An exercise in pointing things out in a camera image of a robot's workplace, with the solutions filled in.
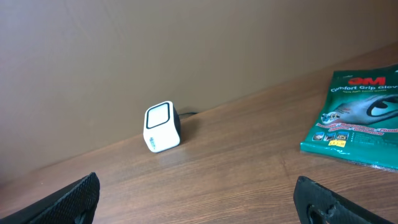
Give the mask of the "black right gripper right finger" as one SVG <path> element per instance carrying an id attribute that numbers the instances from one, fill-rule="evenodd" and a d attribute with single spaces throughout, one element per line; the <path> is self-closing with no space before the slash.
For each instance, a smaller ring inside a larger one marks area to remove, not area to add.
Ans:
<path id="1" fill-rule="evenodd" d="M 305 224 L 392 224 L 306 176 L 297 179 L 294 204 Z"/>

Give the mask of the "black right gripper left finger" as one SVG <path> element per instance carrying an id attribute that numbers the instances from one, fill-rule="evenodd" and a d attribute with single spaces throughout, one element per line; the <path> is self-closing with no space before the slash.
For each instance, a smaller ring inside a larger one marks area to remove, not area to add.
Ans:
<path id="1" fill-rule="evenodd" d="M 3 224 L 92 224 L 100 199 L 100 180 L 92 172 L 16 213 Z"/>

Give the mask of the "green white sachet packet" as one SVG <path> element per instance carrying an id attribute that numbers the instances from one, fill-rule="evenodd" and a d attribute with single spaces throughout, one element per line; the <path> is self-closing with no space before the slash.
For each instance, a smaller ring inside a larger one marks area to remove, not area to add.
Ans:
<path id="1" fill-rule="evenodd" d="M 397 65 L 335 71 L 303 152 L 397 171 Z"/>

